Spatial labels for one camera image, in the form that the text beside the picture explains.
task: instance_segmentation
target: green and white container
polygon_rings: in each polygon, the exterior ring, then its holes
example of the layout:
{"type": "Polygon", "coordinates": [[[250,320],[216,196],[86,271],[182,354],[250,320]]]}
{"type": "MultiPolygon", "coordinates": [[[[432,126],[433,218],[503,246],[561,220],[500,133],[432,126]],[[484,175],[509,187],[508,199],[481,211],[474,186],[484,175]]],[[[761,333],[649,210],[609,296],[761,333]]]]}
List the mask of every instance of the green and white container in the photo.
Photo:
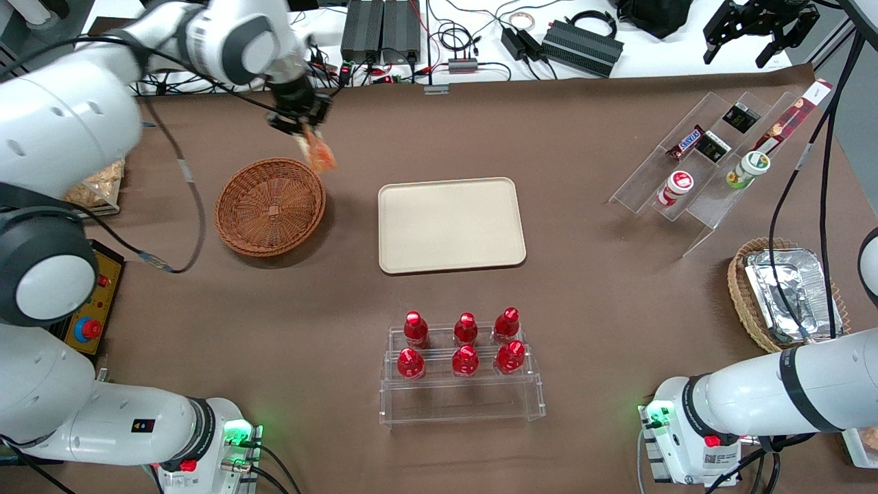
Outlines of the green and white container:
{"type": "Polygon", "coordinates": [[[768,171],[769,168],[771,168],[771,159],[765,153],[750,151],[741,158],[740,163],[735,166],[735,169],[725,176],[725,181],[732,188],[743,189],[754,178],[768,171]]]}

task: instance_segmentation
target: control box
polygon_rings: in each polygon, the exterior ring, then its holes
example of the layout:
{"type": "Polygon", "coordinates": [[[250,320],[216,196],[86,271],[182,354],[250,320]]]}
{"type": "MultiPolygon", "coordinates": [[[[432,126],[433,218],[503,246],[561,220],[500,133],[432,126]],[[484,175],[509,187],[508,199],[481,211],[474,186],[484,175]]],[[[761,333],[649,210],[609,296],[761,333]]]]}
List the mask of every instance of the control box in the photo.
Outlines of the control box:
{"type": "Polygon", "coordinates": [[[50,333],[94,361],[99,355],[107,320],[125,268],[125,258],[97,240],[89,240],[97,258],[97,283],[85,304],[50,325],[50,333]]]}
{"type": "Polygon", "coordinates": [[[384,32],[381,47],[384,65],[411,65],[421,61],[421,13],[408,0],[385,2],[384,32]]]}
{"type": "Polygon", "coordinates": [[[621,41],[611,40],[563,20],[551,23],[543,37],[543,52],[550,60],[598,77],[609,77],[622,56],[621,41]]]}
{"type": "Polygon", "coordinates": [[[342,59],[346,62],[378,64],[381,58],[381,19],[384,0],[351,0],[342,33],[342,59]]]}

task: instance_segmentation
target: foil container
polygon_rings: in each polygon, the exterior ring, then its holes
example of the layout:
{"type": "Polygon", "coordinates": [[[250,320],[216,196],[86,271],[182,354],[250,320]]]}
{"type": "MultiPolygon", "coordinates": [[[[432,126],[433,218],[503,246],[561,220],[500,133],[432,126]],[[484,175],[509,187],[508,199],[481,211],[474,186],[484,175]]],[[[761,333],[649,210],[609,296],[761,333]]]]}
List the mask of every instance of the foil container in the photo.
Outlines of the foil container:
{"type": "MultiPolygon", "coordinates": [[[[744,256],[745,272],[769,336],[782,345],[829,339],[829,307],[823,267],[817,255],[805,249],[775,249],[774,264],[780,285],[774,280],[768,250],[744,256]],[[801,326],[787,311],[781,292],[801,326]]],[[[841,332],[841,316],[835,301],[832,307],[836,331],[841,332]]]]}

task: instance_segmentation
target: emergency stop button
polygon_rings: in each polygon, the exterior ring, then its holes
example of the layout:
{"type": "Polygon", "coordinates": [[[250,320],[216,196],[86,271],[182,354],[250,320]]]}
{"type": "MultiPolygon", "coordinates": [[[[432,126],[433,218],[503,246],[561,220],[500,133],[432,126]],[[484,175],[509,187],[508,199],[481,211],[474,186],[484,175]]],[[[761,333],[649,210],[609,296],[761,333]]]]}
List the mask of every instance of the emergency stop button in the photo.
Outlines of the emergency stop button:
{"type": "Polygon", "coordinates": [[[79,343],[88,343],[91,340],[101,336],[101,322],[91,317],[81,317],[76,321],[73,329],[73,336],[79,343]]]}
{"type": "Polygon", "coordinates": [[[195,460],[180,461],[180,471],[181,472],[194,472],[195,468],[197,466],[198,466],[198,462],[195,460]]]}

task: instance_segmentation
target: black power adapter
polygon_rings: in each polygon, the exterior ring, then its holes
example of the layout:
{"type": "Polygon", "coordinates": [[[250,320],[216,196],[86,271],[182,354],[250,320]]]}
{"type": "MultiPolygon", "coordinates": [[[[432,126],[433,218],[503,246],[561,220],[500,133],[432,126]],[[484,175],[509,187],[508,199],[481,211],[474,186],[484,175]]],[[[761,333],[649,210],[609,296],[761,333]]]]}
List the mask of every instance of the black power adapter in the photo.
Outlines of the black power adapter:
{"type": "Polygon", "coordinates": [[[519,39],[518,35],[515,34],[515,31],[511,28],[503,28],[503,33],[500,35],[500,41],[503,42],[503,46],[506,47],[506,50],[509,51],[509,54],[512,55],[512,58],[516,62],[528,56],[524,43],[522,43],[522,40],[519,39]]]}
{"type": "Polygon", "coordinates": [[[518,40],[524,46],[524,53],[527,54],[528,58],[533,62],[540,60],[544,57],[543,55],[543,46],[534,40],[534,37],[530,35],[527,31],[521,29],[518,31],[518,40]]]}

